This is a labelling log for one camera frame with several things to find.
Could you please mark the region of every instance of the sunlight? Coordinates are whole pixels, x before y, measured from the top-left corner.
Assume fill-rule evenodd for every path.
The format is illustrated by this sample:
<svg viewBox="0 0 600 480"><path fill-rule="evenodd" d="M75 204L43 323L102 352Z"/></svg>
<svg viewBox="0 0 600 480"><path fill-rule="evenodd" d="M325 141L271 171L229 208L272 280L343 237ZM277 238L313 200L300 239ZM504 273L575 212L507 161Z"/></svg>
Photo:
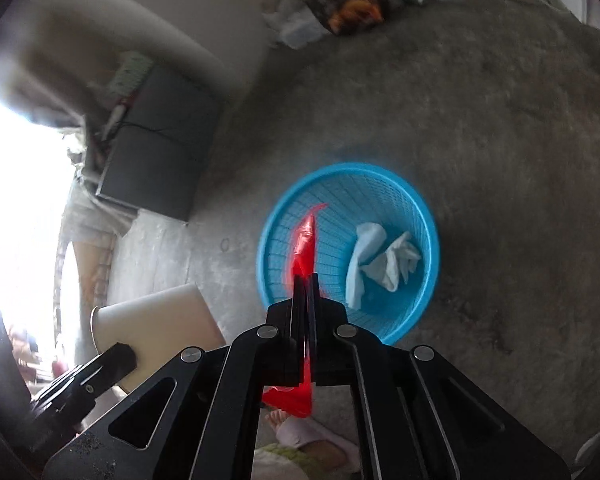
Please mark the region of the sunlight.
<svg viewBox="0 0 600 480"><path fill-rule="evenodd" d="M74 167L62 136L0 104L0 310L52 355L56 248Z"/></svg>

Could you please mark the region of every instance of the blue plastic container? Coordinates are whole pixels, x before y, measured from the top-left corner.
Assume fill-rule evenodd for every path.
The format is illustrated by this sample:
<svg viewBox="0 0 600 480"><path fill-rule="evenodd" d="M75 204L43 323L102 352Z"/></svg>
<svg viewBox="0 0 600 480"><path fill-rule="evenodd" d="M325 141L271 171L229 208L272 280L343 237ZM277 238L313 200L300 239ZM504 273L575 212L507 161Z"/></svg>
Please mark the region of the blue plastic container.
<svg viewBox="0 0 600 480"><path fill-rule="evenodd" d="M332 300L345 303L347 267L356 243L356 226L376 222L387 232L386 247L404 231L422 254L407 285L389 292L363 275L362 309L347 309L349 321L393 344L420 319L438 278L440 245L433 217L422 197L396 174L369 164L336 164L311 173L280 199L267 220L257 254L260 296L267 308L286 300L283 282L291 233L309 209L317 213L316 272L320 289Z"/></svg>

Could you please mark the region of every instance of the gray floor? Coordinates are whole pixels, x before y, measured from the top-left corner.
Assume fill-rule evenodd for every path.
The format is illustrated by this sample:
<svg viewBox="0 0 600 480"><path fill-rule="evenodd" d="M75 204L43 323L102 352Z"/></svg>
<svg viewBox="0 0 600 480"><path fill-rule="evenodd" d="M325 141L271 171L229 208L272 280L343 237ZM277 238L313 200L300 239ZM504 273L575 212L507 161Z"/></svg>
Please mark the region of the gray floor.
<svg viewBox="0 0 600 480"><path fill-rule="evenodd" d="M438 223L426 342L572 461L600 429L600 33L509 0L408 9L272 53L216 135L190 223L142 214L109 301L197 282L228 340L264 320L254 258L280 194L334 162L412 182ZM353 436L346 393L317 416Z"/></svg>

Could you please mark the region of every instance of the metal screw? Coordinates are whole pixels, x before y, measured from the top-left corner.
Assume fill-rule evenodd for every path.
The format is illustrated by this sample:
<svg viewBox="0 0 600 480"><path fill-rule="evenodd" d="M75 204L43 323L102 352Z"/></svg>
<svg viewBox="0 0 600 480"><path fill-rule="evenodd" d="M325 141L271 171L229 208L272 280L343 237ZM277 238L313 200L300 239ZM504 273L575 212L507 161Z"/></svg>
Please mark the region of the metal screw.
<svg viewBox="0 0 600 480"><path fill-rule="evenodd" d="M413 351L413 355L418 361L431 361L436 354L429 346L418 346Z"/></svg>
<svg viewBox="0 0 600 480"><path fill-rule="evenodd" d="M358 333L358 329L353 325L340 325L336 329L336 334L340 337L353 337Z"/></svg>
<svg viewBox="0 0 600 480"><path fill-rule="evenodd" d="M258 337L272 339L278 335L278 329L273 325L263 325L258 329Z"/></svg>
<svg viewBox="0 0 600 480"><path fill-rule="evenodd" d="M202 357L202 350L197 346L190 346L180 352L180 358L186 363L195 363Z"/></svg>

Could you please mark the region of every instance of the red plastic wrapper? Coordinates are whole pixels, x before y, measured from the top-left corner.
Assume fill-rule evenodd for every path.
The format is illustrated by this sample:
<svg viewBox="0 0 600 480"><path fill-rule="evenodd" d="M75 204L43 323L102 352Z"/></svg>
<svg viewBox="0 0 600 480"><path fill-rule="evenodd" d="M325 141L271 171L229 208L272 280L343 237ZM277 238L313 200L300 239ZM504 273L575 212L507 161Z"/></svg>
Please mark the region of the red plastic wrapper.
<svg viewBox="0 0 600 480"><path fill-rule="evenodd" d="M317 241L315 214L325 207L327 207L326 204L318 204L309 209L291 234L293 250L289 254L288 270L285 272L285 281L291 293L293 293L295 276L309 278L314 273ZM311 363L306 347L304 348L304 380L302 383L293 388L272 386L262 394L262 402L299 418L311 415L313 407Z"/></svg>

